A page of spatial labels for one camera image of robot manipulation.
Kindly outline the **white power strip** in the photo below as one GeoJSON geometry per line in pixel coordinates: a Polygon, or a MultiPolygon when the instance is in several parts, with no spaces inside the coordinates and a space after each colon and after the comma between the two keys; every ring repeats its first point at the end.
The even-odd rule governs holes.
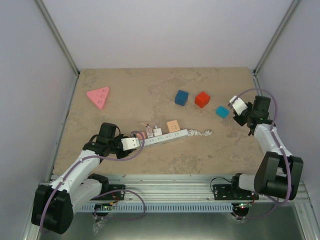
{"type": "Polygon", "coordinates": [[[168,141],[172,141],[175,139],[179,139],[179,138],[183,138],[183,137],[187,137],[188,136],[188,130],[187,129],[183,129],[183,130],[179,130],[176,132],[171,132],[171,133],[167,133],[167,134],[162,134],[159,136],[154,136],[151,138],[147,138],[144,140],[144,147],[148,147],[151,145],[156,145],[156,144],[163,144],[166,143],[168,141]]]}

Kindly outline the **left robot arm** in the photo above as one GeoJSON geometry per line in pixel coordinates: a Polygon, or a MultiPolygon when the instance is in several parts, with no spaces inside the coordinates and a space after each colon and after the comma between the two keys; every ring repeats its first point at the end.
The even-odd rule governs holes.
{"type": "Polygon", "coordinates": [[[142,151],[145,138],[139,131],[130,136],[113,123],[102,123],[99,133],[84,144],[75,162],[56,180],[40,184],[34,195],[31,223],[57,234],[64,234],[74,215],[93,199],[123,200],[124,185],[111,185],[103,175],[92,173],[102,161],[115,155],[115,162],[133,159],[133,151],[142,151]]]}

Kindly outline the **cyan socket block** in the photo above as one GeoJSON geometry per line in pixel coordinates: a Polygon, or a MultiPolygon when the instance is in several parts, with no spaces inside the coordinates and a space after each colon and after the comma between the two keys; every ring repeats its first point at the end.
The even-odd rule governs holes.
{"type": "Polygon", "coordinates": [[[215,113],[220,116],[221,118],[225,119],[229,114],[230,114],[230,111],[223,107],[223,106],[219,106],[216,110],[215,110],[215,113]]]}

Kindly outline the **pink power strip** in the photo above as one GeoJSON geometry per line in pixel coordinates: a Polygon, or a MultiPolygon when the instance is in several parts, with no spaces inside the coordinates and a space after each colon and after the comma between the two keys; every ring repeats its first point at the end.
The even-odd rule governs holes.
{"type": "Polygon", "coordinates": [[[109,91],[110,88],[106,86],[90,90],[86,93],[86,96],[99,110],[103,110],[109,95],[109,91]]]}

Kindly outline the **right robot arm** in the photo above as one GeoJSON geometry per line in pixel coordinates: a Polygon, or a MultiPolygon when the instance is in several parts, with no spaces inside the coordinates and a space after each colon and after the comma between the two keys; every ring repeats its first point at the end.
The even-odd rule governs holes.
{"type": "Polygon", "coordinates": [[[247,193],[256,193],[293,200],[298,192],[304,162],[294,156],[281,141],[276,125],[269,118],[269,97],[257,95],[253,102],[244,102],[234,96],[229,105],[233,109],[233,119],[240,126],[249,128],[264,154],[254,175],[236,173],[231,179],[229,193],[236,200],[247,193]]]}

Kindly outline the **blue cube socket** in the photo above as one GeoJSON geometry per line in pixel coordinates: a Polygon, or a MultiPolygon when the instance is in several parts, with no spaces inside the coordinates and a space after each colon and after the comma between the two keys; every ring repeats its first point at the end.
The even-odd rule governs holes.
{"type": "Polygon", "coordinates": [[[177,105],[185,106],[188,101],[189,93],[187,91],[178,90],[174,102],[177,105]]]}

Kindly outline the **red cube socket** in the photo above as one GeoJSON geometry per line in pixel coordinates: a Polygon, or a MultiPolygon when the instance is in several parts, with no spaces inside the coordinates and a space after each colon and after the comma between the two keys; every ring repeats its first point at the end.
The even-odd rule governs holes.
{"type": "Polygon", "coordinates": [[[211,97],[204,91],[200,92],[194,99],[194,103],[200,107],[204,108],[210,101],[211,97]]]}

